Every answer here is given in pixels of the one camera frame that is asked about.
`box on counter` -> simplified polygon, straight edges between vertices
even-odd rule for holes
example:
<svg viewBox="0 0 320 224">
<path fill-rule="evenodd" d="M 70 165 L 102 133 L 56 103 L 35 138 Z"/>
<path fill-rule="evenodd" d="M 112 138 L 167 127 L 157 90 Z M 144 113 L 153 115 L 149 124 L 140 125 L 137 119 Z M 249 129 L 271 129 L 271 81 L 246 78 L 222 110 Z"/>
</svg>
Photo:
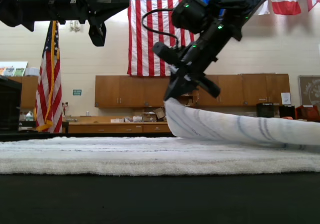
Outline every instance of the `box on counter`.
<svg viewBox="0 0 320 224">
<path fill-rule="evenodd" d="M 144 122 L 144 118 L 142 116 L 134 116 L 133 117 L 133 122 L 134 123 L 143 123 Z"/>
<path fill-rule="evenodd" d="M 165 111 L 163 108 L 158 108 L 156 110 L 154 110 L 156 116 L 158 119 L 162 119 L 166 117 Z"/>
<path fill-rule="evenodd" d="M 153 123 L 157 121 L 157 114 L 153 111 L 143 113 L 143 121 Z"/>
<path fill-rule="evenodd" d="M 124 119 L 111 119 L 111 123 L 125 123 Z"/>
</svg>

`towel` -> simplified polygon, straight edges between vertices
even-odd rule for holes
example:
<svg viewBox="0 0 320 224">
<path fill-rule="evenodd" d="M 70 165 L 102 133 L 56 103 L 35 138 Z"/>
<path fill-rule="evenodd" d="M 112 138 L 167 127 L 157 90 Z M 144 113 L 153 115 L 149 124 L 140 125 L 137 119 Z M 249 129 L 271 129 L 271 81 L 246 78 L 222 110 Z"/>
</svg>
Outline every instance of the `towel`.
<svg viewBox="0 0 320 224">
<path fill-rule="evenodd" d="M 176 137 L 237 144 L 284 147 L 320 146 L 320 123 L 280 118 L 237 116 L 184 107 L 171 98 L 165 103 L 168 125 Z"/>
<path fill-rule="evenodd" d="M 320 155 L 197 138 L 66 138 L 0 142 L 0 174 L 196 176 L 320 172 Z"/>
</svg>

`hanging american flag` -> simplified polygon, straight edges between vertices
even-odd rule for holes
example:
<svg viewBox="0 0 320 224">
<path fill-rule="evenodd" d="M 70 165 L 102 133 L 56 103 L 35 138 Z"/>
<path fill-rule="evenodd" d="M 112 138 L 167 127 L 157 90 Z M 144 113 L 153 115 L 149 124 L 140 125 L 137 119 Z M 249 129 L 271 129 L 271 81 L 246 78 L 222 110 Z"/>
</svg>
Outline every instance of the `hanging american flag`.
<svg viewBox="0 0 320 224">
<path fill-rule="evenodd" d="M 140 77 L 170 76 L 170 68 L 155 55 L 155 43 L 163 42 L 169 47 L 176 45 L 173 37 L 147 31 L 142 25 L 142 17 L 156 9 L 176 7 L 182 0 L 130 0 L 129 17 L 129 68 L 128 75 Z M 176 29 L 171 21 L 172 12 L 158 12 L 146 18 L 151 29 L 176 35 L 180 44 L 188 45 L 195 40 L 194 34 L 184 29 Z"/>
<path fill-rule="evenodd" d="M 36 92 L 35 119 L 37 130 L 61 133 L 62 112 L 59 24 L 57 21 L 51 21 L 42 54 Z"/>
</svg>

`wooden cabinet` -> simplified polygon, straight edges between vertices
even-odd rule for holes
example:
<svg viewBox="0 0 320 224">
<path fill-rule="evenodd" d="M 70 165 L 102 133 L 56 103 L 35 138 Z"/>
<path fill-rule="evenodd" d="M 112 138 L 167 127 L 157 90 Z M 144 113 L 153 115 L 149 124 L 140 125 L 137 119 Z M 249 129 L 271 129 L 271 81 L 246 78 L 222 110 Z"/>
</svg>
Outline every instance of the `wooden cabinet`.
<svg viewBox="0 0 320 224">
<path fill-rule="evenodd" d="M 244 100 L 243 78 L 241 75 L 219 75 L 218 85 L 221 94 L 219 106 L 242 106 Z"/>
<path fill-rule="evenodd" d="M 267 80 L 264 74 L 245 74 L 243 77 L 244 103 L 255 106 L 268 102 Z"/>
<path fill-rule="evenodd" d="M 147 77 L 144 79 L 144 106 L 163 107 L 164 97 L 169 86 L 169 77 Z"/>
<path fill-rule="evenodd" d="M 143 133 L 142 125 L 117 125 L 115 126 L 115 133 Z"/>
<path fill-rule="evenodd" d="M 266 76 L 268 102 L 281 106 L 281 93 L 290 93 L 290 80 L 288 74 L 274 74 Z"/>
<path fill-rule="evenodd" d="M 114 108 L 120 104 L 120 76 L 95 77 L 95 107 Z"/>
<path fill-rule="evenodd" d="M 144 106 L 143 78 L 96 76 L 95 107 L 134 108 Z"/>
<path fill-rule="evenodd" d="M 207 75 L 209 80 L 213 81 L 219 86 L 219 76 L 218 75 Z M 198 88 L 197 95 L 195 97 L 196 107 L 213 107 L 219 106 L 219 98 L 212 97 L 208 92 L 206 92 L 201 87 Z"/>
<path fill-rule="evenodd" d="M 159 125 L 144 125 L 143 126 L 144 133 L 170 133 L 170 128 L 167 124 L 159 124 Z"/>
<path fill-rule="evenodd" d="M 144 79 L 141 77 L 120 76 L 119 83 L 119 107 L 135 108 L 143 107 Z"/>
<path fill-rule="evenodd" d="M 34 109 L 36 107 L 36 94 L 39 78 L 37 76 L 8 77 L 18 83 L 22 83 L 21 109 Z"/>
<path fill-rule="evenodd" d="M 116 133 L 114 125 L 69 125 L 69 133 L 72 134 L 98 134 Z"/>
</svg>

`wall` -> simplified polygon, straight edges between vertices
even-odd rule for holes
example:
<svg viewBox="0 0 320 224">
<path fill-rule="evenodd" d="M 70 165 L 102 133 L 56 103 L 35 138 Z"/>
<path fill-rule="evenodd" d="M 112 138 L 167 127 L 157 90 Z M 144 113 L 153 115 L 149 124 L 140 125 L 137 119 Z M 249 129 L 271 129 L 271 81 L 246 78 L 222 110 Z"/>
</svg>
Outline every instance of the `wall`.
<svg viewBox="0 0 320 224">
<path fill-rule="evenodd" d="M 320 4 L 308 13 L 306 0 L 299 0 L 302 14 L 254 16 L 243 28 L 243 40 L 231 40 L 207 74 L 283 73 L 290 75 L 292 102 L 300 105 L 299 75 L 320 75 Z M 96 75 L 126 75 L 128 68 L 128 17 L 123 11 L 106 22 L 105 47 L 93 46 L 86 24 L 79 33 L 60 26 L 63 101 L 69 114 L 125 116 L 128 109 L 94 107 Z M 40 67 L 48 22 L 36 23 L 35 32 L 12 29 L 0 23 L 0 62 L 28 61 Z M 82 89 L 82 96 L 72 96 Z"/>
</svg>

